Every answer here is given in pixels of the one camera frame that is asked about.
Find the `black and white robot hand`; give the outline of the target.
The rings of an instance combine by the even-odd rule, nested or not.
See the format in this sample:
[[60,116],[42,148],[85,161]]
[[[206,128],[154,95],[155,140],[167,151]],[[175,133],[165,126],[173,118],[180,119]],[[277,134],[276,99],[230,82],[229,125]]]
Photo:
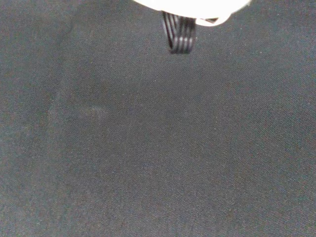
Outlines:
[[214,27],[247,5],[249,0],[137,0],[162,13],[163,27],[172,54],[192,51],[196,26]]

